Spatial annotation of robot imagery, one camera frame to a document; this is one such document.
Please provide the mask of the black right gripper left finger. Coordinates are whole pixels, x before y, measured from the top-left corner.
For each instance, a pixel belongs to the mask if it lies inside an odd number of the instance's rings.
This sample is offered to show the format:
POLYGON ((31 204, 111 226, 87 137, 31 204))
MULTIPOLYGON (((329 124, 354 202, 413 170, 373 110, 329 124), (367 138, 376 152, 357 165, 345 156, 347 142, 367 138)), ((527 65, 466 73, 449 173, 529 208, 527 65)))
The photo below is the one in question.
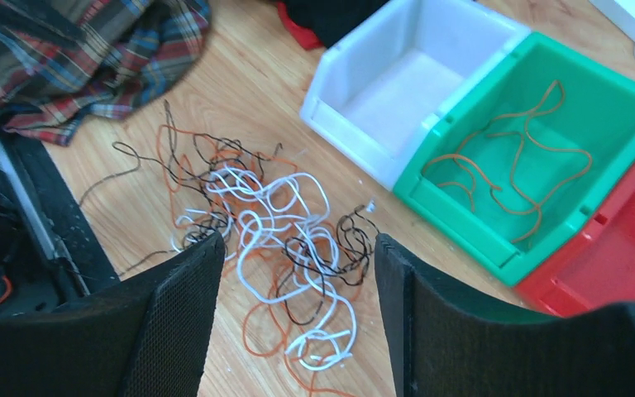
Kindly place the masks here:
POLYGON ((213 233, 50 313, 0 318, 0 396, 194 396, 225 243, 213 233))

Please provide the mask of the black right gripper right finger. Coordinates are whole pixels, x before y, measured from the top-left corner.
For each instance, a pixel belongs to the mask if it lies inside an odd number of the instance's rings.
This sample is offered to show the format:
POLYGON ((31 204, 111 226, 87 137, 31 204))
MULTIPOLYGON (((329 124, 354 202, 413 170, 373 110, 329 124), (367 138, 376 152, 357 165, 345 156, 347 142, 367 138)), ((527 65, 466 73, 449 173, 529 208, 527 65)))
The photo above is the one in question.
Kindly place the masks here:
POLYGON ((375 279, 399 396, 635 396, 635 303, 571 318, 487 295, 375 242, 375 279))

